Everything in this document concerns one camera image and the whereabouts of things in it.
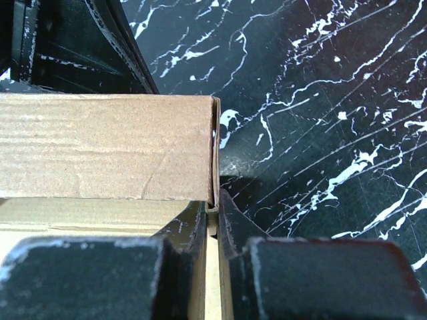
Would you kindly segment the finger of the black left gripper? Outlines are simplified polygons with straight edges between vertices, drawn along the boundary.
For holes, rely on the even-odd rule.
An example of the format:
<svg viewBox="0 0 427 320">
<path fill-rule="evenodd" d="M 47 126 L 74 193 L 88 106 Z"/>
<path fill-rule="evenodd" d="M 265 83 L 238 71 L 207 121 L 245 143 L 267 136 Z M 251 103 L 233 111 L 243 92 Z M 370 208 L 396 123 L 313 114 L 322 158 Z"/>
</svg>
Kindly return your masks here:
<svg viewBox="0 0 427 320">
<path fill-rule="evenodd" d="M 159 92 L 120 1 L 10 1 L 9 71 L 48 91 Z"/>
</svg>

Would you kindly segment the brown cardboard box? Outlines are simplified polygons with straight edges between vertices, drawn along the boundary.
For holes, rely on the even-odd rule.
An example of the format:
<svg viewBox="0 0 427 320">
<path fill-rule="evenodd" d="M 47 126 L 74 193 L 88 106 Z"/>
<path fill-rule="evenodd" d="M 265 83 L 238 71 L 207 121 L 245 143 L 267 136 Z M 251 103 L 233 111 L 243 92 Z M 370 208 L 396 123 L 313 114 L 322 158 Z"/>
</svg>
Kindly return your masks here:
<svg viewBox="0 0 427 320">
<path fill-rule="evenodd" d="M 1 262 L 26 237 L 146 236 L 192 201 L 219 209 L 220 100 L 1 96 Z"/>
</svg>

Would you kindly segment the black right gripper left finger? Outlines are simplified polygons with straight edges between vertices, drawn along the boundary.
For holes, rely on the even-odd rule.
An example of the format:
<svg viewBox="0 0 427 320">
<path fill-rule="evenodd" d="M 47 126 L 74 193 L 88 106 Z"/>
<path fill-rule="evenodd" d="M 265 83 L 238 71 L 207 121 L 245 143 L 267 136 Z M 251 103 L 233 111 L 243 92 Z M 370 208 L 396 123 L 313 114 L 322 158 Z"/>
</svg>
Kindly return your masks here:
<svg viewBox="0 0 427 320">
<path fill-rule="evenodd" d="M 146 236 L 26 237 L 1 262 L 2 319 L 203 319 L 207 213 Z"/>
</svg>

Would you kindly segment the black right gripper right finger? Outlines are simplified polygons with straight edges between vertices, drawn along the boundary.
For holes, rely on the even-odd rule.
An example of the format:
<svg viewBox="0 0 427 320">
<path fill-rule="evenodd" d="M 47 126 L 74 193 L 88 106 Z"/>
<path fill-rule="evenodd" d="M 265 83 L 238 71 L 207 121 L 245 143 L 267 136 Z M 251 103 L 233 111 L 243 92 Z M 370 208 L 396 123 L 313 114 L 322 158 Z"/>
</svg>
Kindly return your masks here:
<svg viewBox="0 0 427 320">
<path fill-rule="evenodd" d="M 224 319 L 425 319 L 404 253 L 375 239 L 269 237 L 219 193 Z"/>
</svg>

